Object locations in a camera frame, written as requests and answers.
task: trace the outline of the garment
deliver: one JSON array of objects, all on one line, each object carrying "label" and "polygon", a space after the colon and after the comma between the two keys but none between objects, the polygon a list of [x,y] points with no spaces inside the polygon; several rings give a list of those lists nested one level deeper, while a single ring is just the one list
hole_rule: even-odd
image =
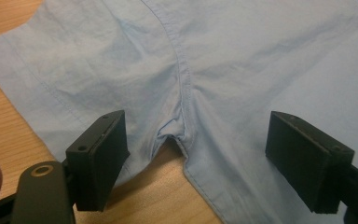
[{"label": "garment", "polygon": [[124,109],[118,184],[167,137],[226,223],[341,223],[312,214],[265,157],[269,113],[305,119],[356,150],[358,1],[47,0],[0,36],[0,87],[64,151]]}]

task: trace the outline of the table top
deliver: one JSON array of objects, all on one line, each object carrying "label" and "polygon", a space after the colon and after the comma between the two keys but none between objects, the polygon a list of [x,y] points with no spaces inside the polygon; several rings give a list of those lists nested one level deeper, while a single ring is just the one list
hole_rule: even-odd
[{"label": "table top", "polygon": [[[0,34],[28,21],[41,0],[0,0]],[[54,158],[0,90],[0,199],[16,192],[26,168]],[[114,188],[103,213],[77,212],[77,223],[220,223],[187,181],[185,159],[174,141],[166,142],[151,164]]]}]

